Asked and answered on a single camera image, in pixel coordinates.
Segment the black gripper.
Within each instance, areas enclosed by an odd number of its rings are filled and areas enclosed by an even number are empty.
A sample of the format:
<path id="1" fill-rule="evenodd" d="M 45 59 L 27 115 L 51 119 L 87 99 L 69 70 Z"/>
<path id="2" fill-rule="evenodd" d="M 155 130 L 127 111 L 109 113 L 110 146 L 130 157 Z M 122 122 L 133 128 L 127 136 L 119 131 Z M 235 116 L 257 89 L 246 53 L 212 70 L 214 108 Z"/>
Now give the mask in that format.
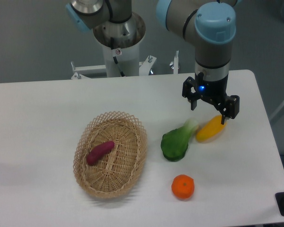
<path id="1" fill-rule="evenodd" d="M 182 97 L 189 101 L 192 111 L 196 109 L 198 100 L 214 106 L 222 115 L 221 124 L 224 125 L 226 119 L 234 119 L 240 111 L 240 97 L 227 95 L 227 82 L 228 76 L 217 81 L 207 81 L 204 73 L 200 72 L 183 82 Z"/>

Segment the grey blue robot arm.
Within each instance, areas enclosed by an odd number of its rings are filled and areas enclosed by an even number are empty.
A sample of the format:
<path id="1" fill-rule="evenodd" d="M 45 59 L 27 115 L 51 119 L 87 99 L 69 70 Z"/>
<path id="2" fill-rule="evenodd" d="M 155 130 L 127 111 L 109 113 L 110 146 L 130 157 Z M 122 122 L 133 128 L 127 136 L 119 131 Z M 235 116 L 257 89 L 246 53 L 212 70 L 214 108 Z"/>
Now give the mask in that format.
<path id="1" fill-rule="evenodd" d="M 191 109 L 198 100 L 213 105 L 221 122 L 240 110 L 240 98 L 226 94 L 235 5 L 234 0 L 160 0 L 156 6 L 158 21 L 195 47 L 195 76 L 183 83 L 182 96 Z M 66 10 L 81 31 L 92 31 L 103 46 L 108 77 L 140 74 L 139 44 L 146 28 L 130 0 L 71 0 Z"/>

